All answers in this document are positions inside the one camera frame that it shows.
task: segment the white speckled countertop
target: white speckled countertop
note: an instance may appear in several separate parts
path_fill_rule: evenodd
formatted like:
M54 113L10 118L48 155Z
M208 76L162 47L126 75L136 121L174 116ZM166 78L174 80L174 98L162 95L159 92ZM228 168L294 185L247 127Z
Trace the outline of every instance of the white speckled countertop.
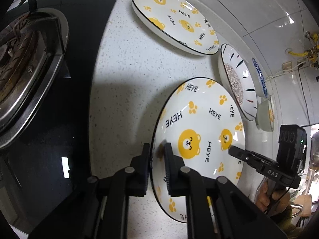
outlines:
M209 19L220 44L232 44L243 58L254 57L243 40L210 8L199 0L187 1ZM218 53L202 57L173 47L144 26L133 12L130 0L117 0L104 31L92 83L92 174L100 178L113 175L141 153L143 143L151 142L164 102L181 82L195 76L220 81L217 58ZM272 133L258 130L255 122L243 122L246 148L258 152L262 148L260 153L271 157ZM244 165L238 187L253 198L261 178ZM161 210L149 182L145 197L130 198L128 238L164 237L187 238L187 226Z

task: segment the plate with bear print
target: plate with bear print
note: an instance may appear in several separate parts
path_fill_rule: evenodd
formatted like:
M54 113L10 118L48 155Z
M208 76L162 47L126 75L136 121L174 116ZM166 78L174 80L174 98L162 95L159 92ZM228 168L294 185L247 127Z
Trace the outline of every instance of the plate with bear print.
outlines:
M132 0L133 10L156 35L195 55L217 53L217 35L208 20L186 0Z
M193 78L171 94L157 119L151 144L153 192L168 216L186 223L185 197L170 197L167 191L163 157L166 142L186 166L206 177L226 176L237 185L243 162L230 156L228 147L245 149L245 133L235 101L216 81Z
M257 114L254 82L246 63L232 46L222 44L218 69L223 86L232 94L243 116L253 121Z

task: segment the mandala pattern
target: mandala pattern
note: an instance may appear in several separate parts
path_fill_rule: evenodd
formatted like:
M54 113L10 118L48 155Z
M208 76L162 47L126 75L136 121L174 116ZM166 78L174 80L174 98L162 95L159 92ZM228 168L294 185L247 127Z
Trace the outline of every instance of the mandala pattern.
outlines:
M226 69L226 74L230 82L230 86L232 87L232 91L236 96L236 100L238 104L241 105L244 99L244 94L243 94L243 88L241 86L239 77L237 73L235 72L235 70L230 65L227 65L227 64L224 64L224 65Z

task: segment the human hand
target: human hand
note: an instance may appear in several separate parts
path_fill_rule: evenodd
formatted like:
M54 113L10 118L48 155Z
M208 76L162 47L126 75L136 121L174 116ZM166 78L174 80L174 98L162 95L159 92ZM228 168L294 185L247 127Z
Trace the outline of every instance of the human hand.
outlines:
M267 209L267 207L270 204L270 199L267 195L267 190L268 190L268 183L267 183L267 181L265 181L260 188L259 195L257 196L257 201L255 203L255 205L263 212ZM272 198L274 200L277 200L284 193L285 193L285 191L275 191L272 194ZM290 201L290 193L287 192L285 194L285 196L283 196L280 199L279 204L277 205L277 207L272 215L276 215L276 214L283 212L286 209L286 207L288 206L289 201Z

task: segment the black glass stove top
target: black glass stove top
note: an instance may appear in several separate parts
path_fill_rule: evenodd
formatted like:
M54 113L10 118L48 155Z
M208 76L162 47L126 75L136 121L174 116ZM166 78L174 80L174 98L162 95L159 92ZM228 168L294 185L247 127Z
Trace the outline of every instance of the black glass stove top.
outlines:
M5 202L7 220L23 232L30 233L90 176L91 81L115 1L37 0L38 8L58 9L68 20L70 35L64 59L71 78L57 76L29 126L12 145L0 151L0 201ZM27 10L24 4L7 12L0 29ZM70 178L64 177L62 157L68 158Z

